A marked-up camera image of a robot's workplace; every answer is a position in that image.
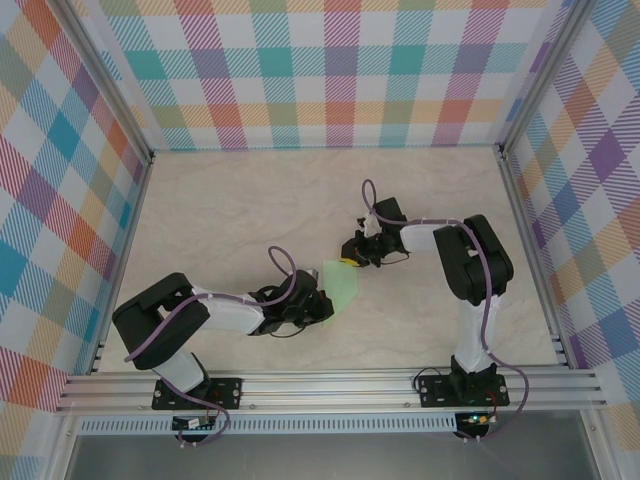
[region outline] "marble surface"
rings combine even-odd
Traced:
[[[301,268],[337,259],[365,207],[364,178],[409,218],[483,213],[515,268],[493,350],[518,365],[555,363],[549,333],[490,148],[292,150],[160,154],[118,304],[165,275],[244,293],[282,281],[269,245]],[[458,300],[437,252],[360,269],[359,295],[330,325],[291,339],[199,331],[187,343],[209,369],[395,368],[448,365]],[[283,327],[278,333],[295,331]],[[133,368],[115,328],[101,371]]]

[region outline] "yellow object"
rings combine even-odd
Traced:
[[[347,265],[351,265],[352,267],[358,267],[358,262],[351,260],[350,258],[341,258],[341,262],[346,263]]]

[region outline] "perforated metal strip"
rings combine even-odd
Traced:
[[[453,432],[453,413],[369,415],[233,415],[225,435]],[[171,417],[86,416],[80,435],[167,435]]]

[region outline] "green cloth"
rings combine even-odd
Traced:
[[[344,262],[325,260],[322,263],[322,285],[333,302],[335,312],[324,322],[328,325],[358,294],[358,269]]]

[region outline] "black mounting plate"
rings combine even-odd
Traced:
[[[200,400],[215,403],[227,410],[238,410],[241,397],[241,378],[211,378],[209,388],[204,398]],[[173,393],[162,380],[156,382],[151,408],[153,410],[206,410],[206,407]]]
[[[433,407],[493,407],[493,399],[487,392],[496,397],[496,406],[509,405],[509,392],[504,376],[496,375],[495,382],[468,402],[461,402],[449,382],[448,375],[421,375],[418,377],[417,388],[420,392],[420,405],[423,408]]]

